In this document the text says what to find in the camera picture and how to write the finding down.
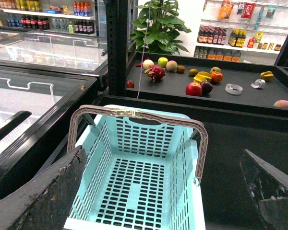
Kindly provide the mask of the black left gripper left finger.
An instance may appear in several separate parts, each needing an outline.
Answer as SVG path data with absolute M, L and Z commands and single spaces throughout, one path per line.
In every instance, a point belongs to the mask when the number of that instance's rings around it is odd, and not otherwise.
M 82 146 L 0 200 L 0 230 L 61 230 L 86 164 Z

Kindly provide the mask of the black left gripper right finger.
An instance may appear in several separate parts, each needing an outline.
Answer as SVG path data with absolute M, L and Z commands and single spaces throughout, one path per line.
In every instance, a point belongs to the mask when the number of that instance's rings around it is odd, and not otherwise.
M 247 149 L 240 168 L 264 228 L 288 230 L 288 175 Z

